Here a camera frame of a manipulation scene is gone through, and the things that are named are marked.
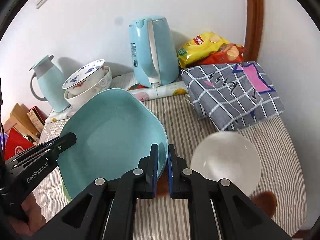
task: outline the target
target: bowl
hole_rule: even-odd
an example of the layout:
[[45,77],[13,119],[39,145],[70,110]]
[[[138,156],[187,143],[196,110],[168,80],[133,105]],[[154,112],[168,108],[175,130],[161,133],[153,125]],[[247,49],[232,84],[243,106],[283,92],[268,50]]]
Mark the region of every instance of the bowl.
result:
[[72,106],[80,108],[96,94],[108,89],[111,85],[111,79],[112,75],[110,68],[104,67],[104,77],[99,80],[94,86],[77,96],[71,94],[68,90],[66,90],[63,97]]
[[157,178],[168,157],[167,134],[146,106],[123,89],[108,89],[82,106],[63,127],[60,136],[73,132],[76,144],[59,155],[64,185],[73,199],[96,178],[120,178],[137,168],[159,146]]
[[80,95],[103,78],[103,64],[104,59],[99,59],[78,69],[64,82],[62,89],[73,95]]
[[196,148],[190,168],[206,179],[229,179],[249,196],[261,176],[261,161],[256,147],[242,135],[217,132],[206,137]]

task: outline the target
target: white bowl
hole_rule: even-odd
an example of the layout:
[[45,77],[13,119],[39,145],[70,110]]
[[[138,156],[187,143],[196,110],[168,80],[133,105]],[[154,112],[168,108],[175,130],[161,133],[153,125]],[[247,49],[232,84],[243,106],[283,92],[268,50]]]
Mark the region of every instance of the white bowl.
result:
[[261,176],[256,147],[237,132],[217,132],[206,137],[196,148],[190,168],[206,179],[229,179],[250,196]]
[[63,84],[62,89],[80,95],[93,87],[104,76],[104,59],[93,61],[74,72]]
[[111,85],[111,70],[109,67],[104,67],[104,77],[97,82],[94,86],[80,95],[72,95],[68,90],[64,92],[64,99],[68,101],[72,106],[80,108],[86,102],[88,102],[93,96],[108,89]]

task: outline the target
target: green label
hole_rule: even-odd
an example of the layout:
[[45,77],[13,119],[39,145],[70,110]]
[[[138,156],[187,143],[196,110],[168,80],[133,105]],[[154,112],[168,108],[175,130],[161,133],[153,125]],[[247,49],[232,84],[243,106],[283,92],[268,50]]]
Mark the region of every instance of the green label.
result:
[[183,55],[186,55],[186,54],[187,54],[187,51],[186,51],[184,48],[182,48],[182,49],[180,49],[180,50],[178,51],[178,54],[179,54],[179,56],[183,56]]

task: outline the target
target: light blue thermos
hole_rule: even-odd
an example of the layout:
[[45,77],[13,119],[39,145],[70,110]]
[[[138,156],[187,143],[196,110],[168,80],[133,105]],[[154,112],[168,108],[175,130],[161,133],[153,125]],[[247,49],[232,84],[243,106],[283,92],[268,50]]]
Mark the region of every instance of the light blue thermos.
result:
[[137,81],[156,88],[175,81],[179,63],[167,19],[150,16],[129,25],[133,71]]
[[[62,85],[65,82],[64,74],[54,65],[51,60],[53,56],[45,56],[41,61],[35,64],[31,69],[33,73],[30,81],[32,94],[40,101],[48,101],[56,112],[65,110],[70,104],[63,98],[64,90]],[[36,95],[32,87],[32,80],[37,77],[41,92],[45,96],[41,98]]]

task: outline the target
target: white wall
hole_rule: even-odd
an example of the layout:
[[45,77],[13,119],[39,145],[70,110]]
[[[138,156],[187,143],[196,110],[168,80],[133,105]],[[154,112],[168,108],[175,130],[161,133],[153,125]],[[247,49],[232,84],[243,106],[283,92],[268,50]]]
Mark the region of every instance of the white wall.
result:
[[259,62],[286,107],[282,119],[303,171],[308,214],[320,215],[320,32],[297,0],[265,0]]
[[147,15],[167,18],[176,46],[208,30],[244,43],[246,0],[48,0],[40,9],[29,0],[0,41],[3,119],[17,102],[49,112],[32,96],[28,71],[47,54],[69,74],[98,58],[115,75],[131,71],[128,24]]

